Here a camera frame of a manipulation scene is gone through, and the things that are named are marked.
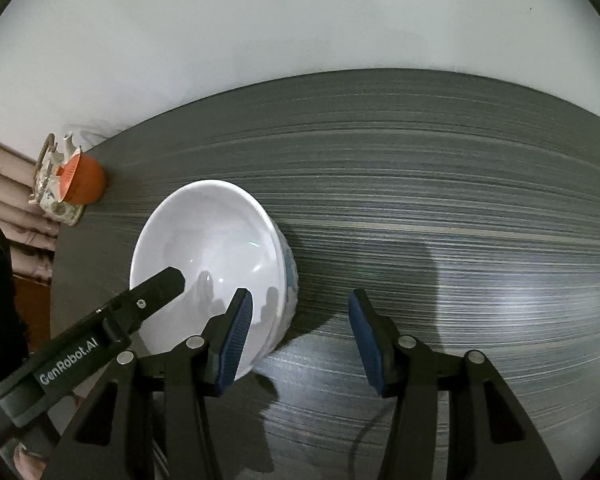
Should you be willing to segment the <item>right hand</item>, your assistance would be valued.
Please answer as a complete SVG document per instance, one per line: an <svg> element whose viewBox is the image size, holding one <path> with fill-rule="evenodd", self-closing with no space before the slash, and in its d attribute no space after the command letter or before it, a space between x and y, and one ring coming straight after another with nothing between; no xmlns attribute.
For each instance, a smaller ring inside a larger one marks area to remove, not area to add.
<svg viewBox="0 0 600 480"><path fill-rule="evenodd" d="M6 465L24 480L41 480L48 464L45 457L32 453L20 441L0 448L0 456Z"/></svg>

